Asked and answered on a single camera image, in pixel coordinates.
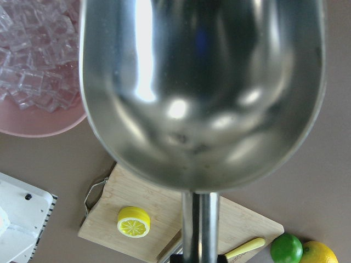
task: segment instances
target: yellow lemon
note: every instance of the yellow lemon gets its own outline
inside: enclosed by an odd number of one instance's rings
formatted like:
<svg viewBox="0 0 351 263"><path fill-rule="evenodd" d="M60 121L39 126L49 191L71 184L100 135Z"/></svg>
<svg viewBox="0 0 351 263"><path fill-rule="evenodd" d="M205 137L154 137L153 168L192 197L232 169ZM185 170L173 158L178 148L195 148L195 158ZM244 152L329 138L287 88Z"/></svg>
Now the yellow lemon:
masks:
<svg viewBox="0 0 351 263"><path fill-rule="evenodd" d="M303 244L303 253L299 263L338 263L334 252L317 241Z"/></svg>
<svg viewBox="0 0 351 263"><path fill-rule="evenodd" d="M150 217L139 207L124 207L118 214L118 230L127 237L145 237L150 231Z"/></svg>

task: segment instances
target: table surface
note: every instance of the table surface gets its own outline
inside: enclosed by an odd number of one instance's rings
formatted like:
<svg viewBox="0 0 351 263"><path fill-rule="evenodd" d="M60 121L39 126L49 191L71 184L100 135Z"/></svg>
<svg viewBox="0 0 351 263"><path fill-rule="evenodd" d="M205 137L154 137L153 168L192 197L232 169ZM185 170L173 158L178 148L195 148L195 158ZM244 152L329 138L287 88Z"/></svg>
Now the table surface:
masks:
<svg viewBox="0 0 351 263"><path fill-rule="evenodd" d="M327 3L327 91L313 130L274 174L223 196L283 224L303 241L324 242L339 262L349 262L351 1ZM0 134L0 171L59 197L32 263L141 262L77 236L88 188L113 162L86 120L48 138ZM249 261L259 262L272 263L269 249Z"/></svg>

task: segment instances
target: green lime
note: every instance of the green lime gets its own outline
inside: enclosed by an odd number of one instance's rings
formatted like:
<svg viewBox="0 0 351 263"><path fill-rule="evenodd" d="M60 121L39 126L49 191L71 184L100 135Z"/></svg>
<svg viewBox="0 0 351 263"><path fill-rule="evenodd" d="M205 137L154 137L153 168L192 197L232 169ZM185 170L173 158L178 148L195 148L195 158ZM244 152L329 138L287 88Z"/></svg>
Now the green lime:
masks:
<svg viewBox="0 0 351 263"><path fill-rule="evenodd" d="M299 263L302 244L294 235L284 233L273 240L270 255L275 263Z"/></svg>

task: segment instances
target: wooden cutting board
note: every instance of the wooden cutting board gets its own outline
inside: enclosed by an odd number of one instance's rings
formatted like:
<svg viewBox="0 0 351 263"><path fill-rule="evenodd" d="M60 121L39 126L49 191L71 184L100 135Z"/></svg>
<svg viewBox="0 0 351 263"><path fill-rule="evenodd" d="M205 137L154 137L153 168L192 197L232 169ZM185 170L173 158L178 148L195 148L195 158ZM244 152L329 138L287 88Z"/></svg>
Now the wooden cutting board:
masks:
<svg viewBox="0 0 351 263"><path fill-rule="evenodd" d="M150 232L143 238L129 238L117 229L117 216L126 206L141 207L151 219ZM284 232L282 225L224 197L220 198L218 252L224 254L255 237L266 245ZM181 229L179 192L160 188L137 178L117 165L103 194L84 221L78 236L146 262L157 262L163 249L174 242ZM232 258L243 263L264 247Z"/></svg>

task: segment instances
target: toy lemon slice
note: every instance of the toy lemon slice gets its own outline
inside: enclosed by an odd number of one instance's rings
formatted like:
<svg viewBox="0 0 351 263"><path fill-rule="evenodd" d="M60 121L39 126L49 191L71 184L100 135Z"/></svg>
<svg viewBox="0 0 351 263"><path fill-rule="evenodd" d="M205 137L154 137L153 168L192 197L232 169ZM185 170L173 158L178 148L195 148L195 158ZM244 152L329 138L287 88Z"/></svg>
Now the toy lemon slice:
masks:
<svg viewBox="0 0 351 263"><path fill-rule="evenodd" d="M139 207L124 207L118 214L118 230L127 237L145 237L150 231L150 217Z"/></svg>

